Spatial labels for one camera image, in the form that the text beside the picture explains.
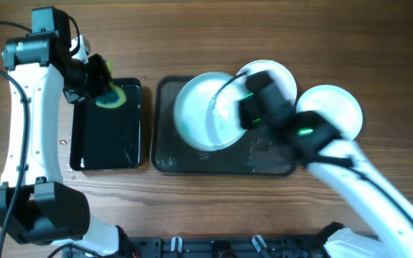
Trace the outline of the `white plate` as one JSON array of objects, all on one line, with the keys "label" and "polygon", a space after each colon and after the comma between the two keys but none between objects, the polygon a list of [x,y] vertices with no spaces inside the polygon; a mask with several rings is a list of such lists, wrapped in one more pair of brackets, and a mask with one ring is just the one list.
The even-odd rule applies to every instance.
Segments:
[{"label": "white plate", "polygon": [[252,75],[264,70],[268,71],[271,78],[282,91],[285,99],[291,101],[292,105],[294,105],[298,94],[297,84],[292,73],[282,64],[268,59],[256,60],[242,67],[237,75],[243,72],[246,72],[247,75]]},{"label": "white plate", "polygon": [[298,113],[315,111],[336,126],[346,140],[361,132],[364,116],[357,99],[335,85],[318,85],[304,92],[296,105]]},{"label": "white plate", "polygon": [[208,72],[188,81],[174,103],[174,125],[181,139],[201,151],[235,144],[246,132],[238,102],[247,94],[242,79]]}]

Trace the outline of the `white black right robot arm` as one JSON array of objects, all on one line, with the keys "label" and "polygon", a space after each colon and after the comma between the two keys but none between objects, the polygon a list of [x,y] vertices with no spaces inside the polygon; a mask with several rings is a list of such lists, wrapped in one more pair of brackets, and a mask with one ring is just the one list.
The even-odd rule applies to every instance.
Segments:
[{"label": "white black right robot arm", "polygon": [[243,128],[265,126],[295,161],[336,191],[373,229],[376,241],[338,229],[323,243],[330,257],[413,257],[413,205],[361,151],[363,114],[352,94],[334,85],[310,88],[297,103],[267,70],[247,74],[239,102]]}]

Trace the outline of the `green yellow sponge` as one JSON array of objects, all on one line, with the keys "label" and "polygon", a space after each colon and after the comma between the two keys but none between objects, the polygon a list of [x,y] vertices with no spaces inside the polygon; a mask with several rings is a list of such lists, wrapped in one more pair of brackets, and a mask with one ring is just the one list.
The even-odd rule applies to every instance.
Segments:
[{"label": "green yellow sponge", "polygon": [[100,108],[116,109],[126,102],[126,95],[122,87],[110,81],[111,91],[99,96],[95,104]]}]

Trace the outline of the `white plate front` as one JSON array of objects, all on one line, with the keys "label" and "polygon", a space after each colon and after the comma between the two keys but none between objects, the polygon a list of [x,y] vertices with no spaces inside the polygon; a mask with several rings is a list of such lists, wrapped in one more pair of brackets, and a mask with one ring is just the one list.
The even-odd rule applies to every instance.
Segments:
[{"label": "white plate front", "polygon": [[364,116],[357,99],[335,85],[318,85],[304,92],[296,105],[298,113],[315,111],[336,126],[346,140],[361,132]]}]

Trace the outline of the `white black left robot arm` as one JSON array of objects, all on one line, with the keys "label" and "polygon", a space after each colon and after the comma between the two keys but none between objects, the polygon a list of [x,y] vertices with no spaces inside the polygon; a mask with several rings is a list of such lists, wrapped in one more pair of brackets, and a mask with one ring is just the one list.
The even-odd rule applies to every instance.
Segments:
[{"label": "white black left robot arm", "polygon": [[109,88],[99,55],[81,60],[69,33],[57,30],[10,39],[5,77],[13,91],[9,151],[0,184],[0,256],[4,240],[72,248],[94,257],[132,257],[124,231],[90,213],[86,196],[63,183],[57,152],[61,94],[93,99]]}]

